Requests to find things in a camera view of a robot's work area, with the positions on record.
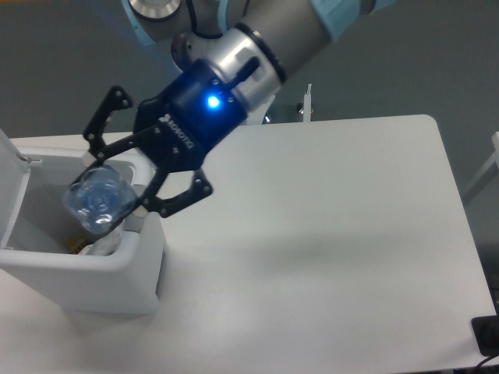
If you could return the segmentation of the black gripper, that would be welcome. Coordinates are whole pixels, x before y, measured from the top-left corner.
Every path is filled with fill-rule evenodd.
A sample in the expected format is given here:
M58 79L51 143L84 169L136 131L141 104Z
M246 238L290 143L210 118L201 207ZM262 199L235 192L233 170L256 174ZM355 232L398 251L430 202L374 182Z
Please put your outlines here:
M206 155L247 118L247 110L232 92L250 77L250 64L245 63L235 77L225 83L207 64L199 59L177 77L156 97L142 101L136 110L133 131L136 134L107 144L106 127L114 112L130 109L131 96L120 86L112 86L104 96L87 127L83 138L88 151L85 164L103 164L121 153L139 148L156 166L171 158L174 147L179 160L172 171L193 171L189 188L167 198L157 195L171 172L157 169L150 184L137 198L134 214L145 217L157 213L167 218L198 203L213 193L213 187L200 168ZM158 127L160 132L144 143L141 131Z

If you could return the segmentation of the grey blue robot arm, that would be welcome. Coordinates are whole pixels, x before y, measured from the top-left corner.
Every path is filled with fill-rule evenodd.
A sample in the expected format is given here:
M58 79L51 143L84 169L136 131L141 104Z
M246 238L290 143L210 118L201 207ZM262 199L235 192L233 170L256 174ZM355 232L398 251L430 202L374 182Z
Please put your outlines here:
M215 34L202 54L156 97L136 109L133 133L106 144L104 127L132 101L112 87L83 132L89 162L67 192L66 205L91 230L106 229L144 208L169 217L209 196L204 158L286 80L360 16L384 1L260 1L234 26ZM142 193L105 161L141 151L156 172Z

